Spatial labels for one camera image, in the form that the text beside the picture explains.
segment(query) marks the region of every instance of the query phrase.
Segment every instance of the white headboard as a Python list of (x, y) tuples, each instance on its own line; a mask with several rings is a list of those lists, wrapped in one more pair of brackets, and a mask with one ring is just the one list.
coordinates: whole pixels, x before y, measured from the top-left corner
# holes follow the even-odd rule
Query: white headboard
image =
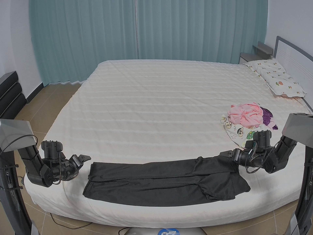
[(276, 38), (274, 57), (305, 90), (303, 99), (313, 111), (313, 57), (279, 36)]

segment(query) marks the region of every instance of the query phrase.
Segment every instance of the curtain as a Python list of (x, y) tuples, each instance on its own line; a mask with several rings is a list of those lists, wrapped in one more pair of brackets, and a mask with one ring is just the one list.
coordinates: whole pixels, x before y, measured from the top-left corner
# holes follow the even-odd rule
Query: curtain
[(136, 59), (135, 0), (29, 0), (44, 85), (83, 81), (100, 62)]
[(137, 0), (140, 59), (238, 63), (264, 42), (268, 0)]

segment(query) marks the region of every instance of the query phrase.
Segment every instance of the nightstand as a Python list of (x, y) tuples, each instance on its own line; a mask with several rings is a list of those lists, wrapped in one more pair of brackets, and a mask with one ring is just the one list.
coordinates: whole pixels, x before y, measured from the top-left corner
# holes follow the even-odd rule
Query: nightstand
[(254, 54), (240, 53), (239, 64), (244, 64), (253, 60), (270, 59), (273, 54), (273, 49), (260, 41), (257, 46), (253, 45)]

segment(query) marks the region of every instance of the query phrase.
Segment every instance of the blue logo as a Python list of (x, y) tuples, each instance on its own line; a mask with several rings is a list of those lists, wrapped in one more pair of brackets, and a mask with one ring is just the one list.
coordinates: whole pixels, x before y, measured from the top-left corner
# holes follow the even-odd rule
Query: blue logo
[(177, 229), (171, 228), (171, 229), (162, 229), (159, 231), (157, 235), (180, 235), (180, 233)]

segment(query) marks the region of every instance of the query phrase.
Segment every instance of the white bedsheet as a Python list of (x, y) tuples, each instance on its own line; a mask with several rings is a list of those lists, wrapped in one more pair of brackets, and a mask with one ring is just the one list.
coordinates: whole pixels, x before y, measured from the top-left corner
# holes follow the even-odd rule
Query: white bedsheet
[(124, 60), (100, 63), (64, 106), (46, 135), (72, 154), (92, 157), (78, 177), (44, 188), (25, 179), (34, 203), (58, 215), (128, 227), (202, 227), (257, 217), (299, 197), (304, 146), (284, 170), (240, 174), (251, 187), (231, 201), (193, 206), (125, 206), (85, 198), (90, 164), (147, 163), (211, 157), (236, 148), (220, 123), (231, 104), (257, 102), (276, 119), (275, 144), (289, 113), (307, 112), (301, 99), (273, 95), (245, 65), (198, 61)]

